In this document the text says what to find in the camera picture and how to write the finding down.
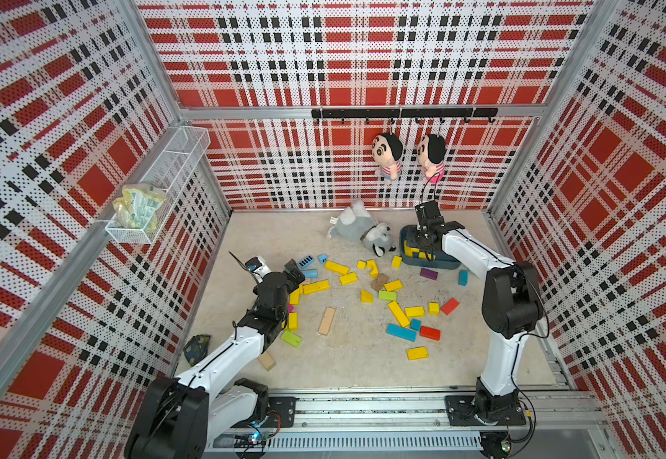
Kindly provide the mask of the yellow triangular block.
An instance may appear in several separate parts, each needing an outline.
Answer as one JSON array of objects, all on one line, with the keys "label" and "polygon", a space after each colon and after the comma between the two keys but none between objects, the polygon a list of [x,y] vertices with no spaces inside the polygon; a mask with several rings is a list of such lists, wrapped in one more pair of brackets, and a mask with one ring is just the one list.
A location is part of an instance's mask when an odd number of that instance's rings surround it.
[{"label": "yellow triangular block", "polygon": [[366,290],[361,290],[361,302],[362,303],[373,303],[374,302],[374,297],[370,292],[368,292]]}]

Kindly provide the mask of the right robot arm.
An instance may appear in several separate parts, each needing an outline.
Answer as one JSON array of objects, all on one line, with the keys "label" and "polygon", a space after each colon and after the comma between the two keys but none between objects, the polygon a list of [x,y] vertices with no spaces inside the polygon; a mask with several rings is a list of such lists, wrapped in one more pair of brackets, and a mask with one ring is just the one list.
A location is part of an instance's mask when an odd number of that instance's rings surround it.
[{"label": "right robot arm", "polygon": [[517,373],[528,338],[545,316],[533,265],[498,254],[457,222],[447,222],[438,203],[415,207],[415,240],[420,250],[440,252],[458,260],[484,280],[482,317],[490,329],[485,367],[478,377],[474,417],[494,426],[520,407]]}]

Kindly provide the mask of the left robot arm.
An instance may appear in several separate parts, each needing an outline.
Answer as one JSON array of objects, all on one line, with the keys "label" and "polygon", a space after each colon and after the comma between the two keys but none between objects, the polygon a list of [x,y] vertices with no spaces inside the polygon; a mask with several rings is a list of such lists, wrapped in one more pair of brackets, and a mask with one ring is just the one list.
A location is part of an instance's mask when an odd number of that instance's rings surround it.
[{"label": "left robot arm", "polygon": [[305,275],[295,260],[273,272],[260,256],[242,268],[254,277],[255,302],[233,324],[231,336],[202,361],[177,377],[159,377],[149,385],[124,457],[199,458],[229,428],[266,419],[268,387],[237,375],[290,324],[289,296]]}]

